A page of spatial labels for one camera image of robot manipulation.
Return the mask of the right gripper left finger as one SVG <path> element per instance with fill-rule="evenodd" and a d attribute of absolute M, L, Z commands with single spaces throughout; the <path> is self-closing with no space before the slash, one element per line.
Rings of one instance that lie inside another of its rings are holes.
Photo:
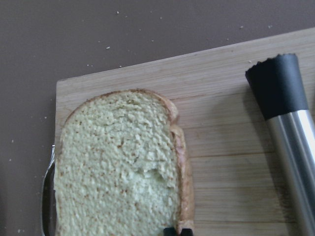
<path fill-rule="evenodd" d="M 176 229 L 171 227 L 171 228 L 164 228 L 163 229 L 163 235 L 164 236 L 177 236 Z"/>

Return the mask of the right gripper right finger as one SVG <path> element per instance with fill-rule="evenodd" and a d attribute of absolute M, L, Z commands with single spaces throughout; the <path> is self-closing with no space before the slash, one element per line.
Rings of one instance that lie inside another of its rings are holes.
<path fill-rule="evenodd" d="M 193 230 L 190 228 L 183 228 L 180 236 L 193 236 Z"/>

